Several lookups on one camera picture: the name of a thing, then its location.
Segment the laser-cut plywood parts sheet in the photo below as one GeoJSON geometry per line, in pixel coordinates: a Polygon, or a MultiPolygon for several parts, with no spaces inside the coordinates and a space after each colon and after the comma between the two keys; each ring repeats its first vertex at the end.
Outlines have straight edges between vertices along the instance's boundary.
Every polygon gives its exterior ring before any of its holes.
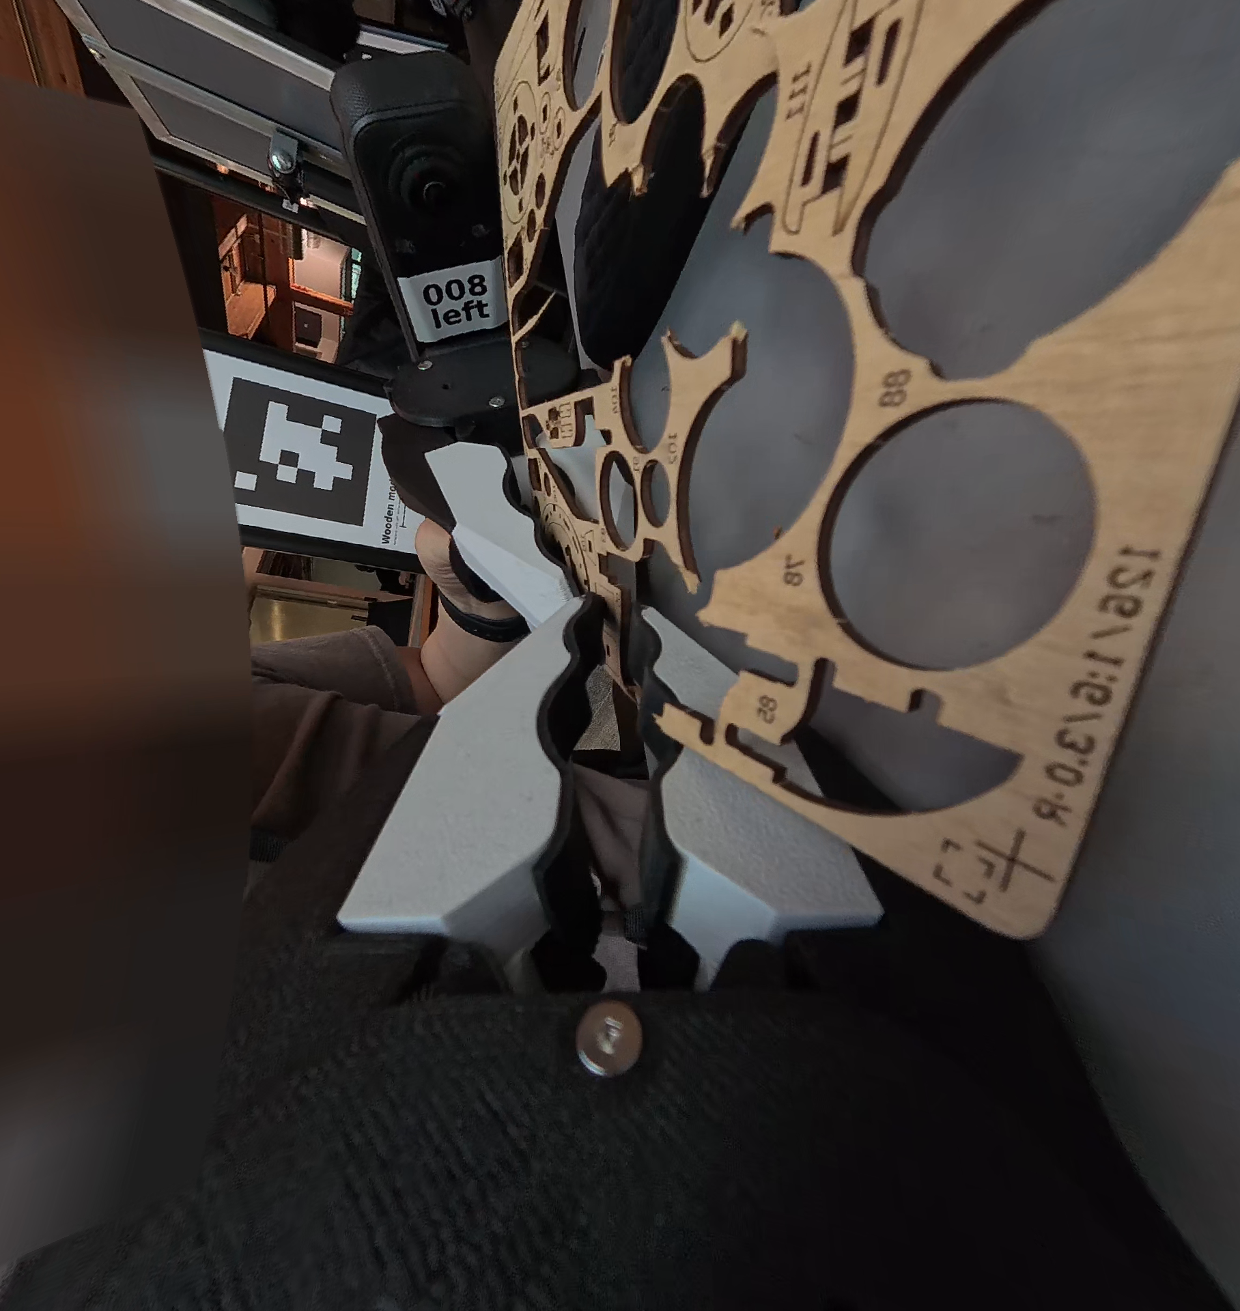
{"type": "Polygon", "coordinates": [[[1178,232],[1099,303],[982,379],[949,381],[884,328],[858,270],[863,221],[891,195],[931,111],[1020,3],[812,3],[775,28],[775,109],[731,226],[772,219],[769,254],[838,293],[855,349],[839,446],[805,509],[715,575],[702,620],[796,669],[746,669],[692,727],[657,727],[972,921],[1028,940],[1083,854],[1152,641],[1240,413],[1240,158],[1178,232]],[[1033,637],[958,670],[917,669],[858,635],[826,566],[856,474],[924,418],[1017,404],[1070,439],[1095,522],[1067,598],[1033,637]],[[910,713],[1017,757],[1005,782],[923,812],[858,812],[786,778],[782,747],[823,687],[910,713]]]}
{"type": "Polygon", "coordinates": [[[796,3],[521,3],[494,72],[515,359],[637,356],[779,72],[796,3]]]}

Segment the aluminium frame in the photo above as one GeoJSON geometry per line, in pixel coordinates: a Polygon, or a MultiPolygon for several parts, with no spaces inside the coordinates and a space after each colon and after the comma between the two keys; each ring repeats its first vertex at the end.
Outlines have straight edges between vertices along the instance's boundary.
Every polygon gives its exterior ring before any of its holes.
{"type": "Polygon", "coordinates": [[[273,3],[60,3],[160,145],[272,195],[363,223],[330,103],[343,59],[279,25],[273,3]]]}

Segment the person's left hand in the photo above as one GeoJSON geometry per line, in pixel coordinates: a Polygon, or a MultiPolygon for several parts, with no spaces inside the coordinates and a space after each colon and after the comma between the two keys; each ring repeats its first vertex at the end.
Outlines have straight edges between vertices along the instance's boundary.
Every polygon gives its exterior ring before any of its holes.
{"type": "Polygon", "coordinates": [[[415,554],[437,593],[437,621],[425,646],[482,657],[527,637],[525,617],[473,573],[446,528],[425,517],[415,554]]]}

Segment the black white marker board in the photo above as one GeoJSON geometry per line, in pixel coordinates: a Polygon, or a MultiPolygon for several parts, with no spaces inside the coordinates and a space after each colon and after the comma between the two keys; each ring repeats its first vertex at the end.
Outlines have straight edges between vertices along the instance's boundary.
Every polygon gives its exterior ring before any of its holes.
{"type": "Polygon", "coordinates": [[[378,379],[204,329],[243,547],[415,573],[419,514],[381,450],[378,379]]]}

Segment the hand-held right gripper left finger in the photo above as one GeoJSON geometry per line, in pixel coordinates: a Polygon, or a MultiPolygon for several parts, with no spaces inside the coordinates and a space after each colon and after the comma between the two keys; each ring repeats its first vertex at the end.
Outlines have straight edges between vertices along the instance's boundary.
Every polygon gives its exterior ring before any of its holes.
{"type": "Polygon", "coordinates": [[[595,991],[595,886],[571,752],[592,711],[595,598],[568,600],[450,700],[337,910],[595,991]]]}

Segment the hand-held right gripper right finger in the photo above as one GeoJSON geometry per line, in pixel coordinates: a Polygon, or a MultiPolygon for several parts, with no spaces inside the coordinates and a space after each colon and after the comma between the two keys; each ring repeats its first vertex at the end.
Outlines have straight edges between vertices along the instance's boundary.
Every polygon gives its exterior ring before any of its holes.
{"type": "Polygon", "coordinates": [[[657,727],[687,709],[702,727],[735,674],[650,607],[637,617],[639,736],[650,777],[642,855],[646,940],[673,932],[705,991],[742,940],[855,929],[882,908],[855,851],[657,727]]]}

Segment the person's left forearm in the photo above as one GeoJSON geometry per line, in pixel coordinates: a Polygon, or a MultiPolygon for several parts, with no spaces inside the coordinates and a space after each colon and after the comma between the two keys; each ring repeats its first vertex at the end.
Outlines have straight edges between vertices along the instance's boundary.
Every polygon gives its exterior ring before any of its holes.
{"type": "Polygon", "coordinates": [[[252,645],[250,855],[293,843],[505,652],[448,614],[421,646],[375,625],[252,645]]]}

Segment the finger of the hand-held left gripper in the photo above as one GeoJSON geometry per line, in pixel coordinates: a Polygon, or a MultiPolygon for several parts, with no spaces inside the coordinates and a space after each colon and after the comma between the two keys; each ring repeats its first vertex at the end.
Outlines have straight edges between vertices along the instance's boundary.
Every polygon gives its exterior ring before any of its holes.
{"type": "Polygon", "coordinates": [[[529,628],[571,604],[571,586],[519,505],[512,462],[498,446],[450,442],[425,456],[452,512],[452,543],[472,573],[529,628]]]}

